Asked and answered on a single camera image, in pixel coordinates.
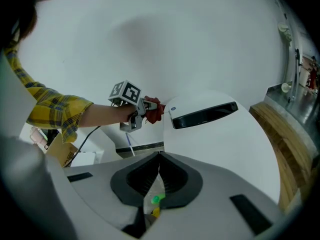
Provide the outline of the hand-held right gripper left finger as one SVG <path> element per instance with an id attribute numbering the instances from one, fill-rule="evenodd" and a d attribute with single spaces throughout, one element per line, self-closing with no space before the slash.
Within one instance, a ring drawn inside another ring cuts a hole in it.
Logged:
<path id="1" fill-rule="evenodd" d="M 158 152 L 64 168 L 87 208 L 118 237 L 139 239 L 150 226 L 144 199 L 159 173 Z"/>

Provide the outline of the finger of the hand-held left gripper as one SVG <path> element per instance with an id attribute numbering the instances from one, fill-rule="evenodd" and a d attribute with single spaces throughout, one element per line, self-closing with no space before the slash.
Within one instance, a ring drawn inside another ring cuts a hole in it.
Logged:
<path id="1" fill-rule="evenodd" d="M 158 108 L 158 104 L 156 102 L 146 100 L 145 98 L 142 99 L 142 102 L 143 102 L 145 109 L 157 109 Z"/>

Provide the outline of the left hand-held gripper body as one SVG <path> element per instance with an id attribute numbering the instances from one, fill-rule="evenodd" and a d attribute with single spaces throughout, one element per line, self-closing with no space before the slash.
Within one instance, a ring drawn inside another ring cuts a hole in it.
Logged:
<path id="1" fill-rule="evenodd" d="M 116 107 L 132 105 L 134 112 L 128 116 L 127 122 L 121 122 L 119 129 L 126 133 L 132 133 L 142 127 L 143 116 L 146 113 L 143 98 L 141 98 L 141 89 L 128 80 L 116 83 L 108 100 Z"/>

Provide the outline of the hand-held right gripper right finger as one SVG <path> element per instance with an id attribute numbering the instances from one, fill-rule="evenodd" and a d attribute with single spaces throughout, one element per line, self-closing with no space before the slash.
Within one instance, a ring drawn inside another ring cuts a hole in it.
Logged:
<path id="1" fill-rule="evenodd" d="M 228 169 L 165 152 L 157 161 L 165 198 L 144 240 L 252 240 L 283 217 L 273 200 Z"/>

